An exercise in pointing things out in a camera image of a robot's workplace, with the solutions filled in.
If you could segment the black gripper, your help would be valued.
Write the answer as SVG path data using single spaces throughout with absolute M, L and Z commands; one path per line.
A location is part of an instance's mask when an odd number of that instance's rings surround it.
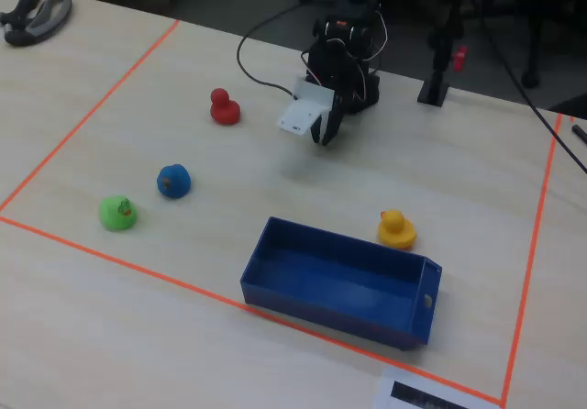
M 343 110 L 362 111 L 367 107 L 367 74 L 342 40 L 318 40 L 307 51 L 307 81 L 335 92 L 321 140 L 326 146 L 338 133 Z M 320 143 L 321 125 L 319 116 L 310 128 L 315 144 Z

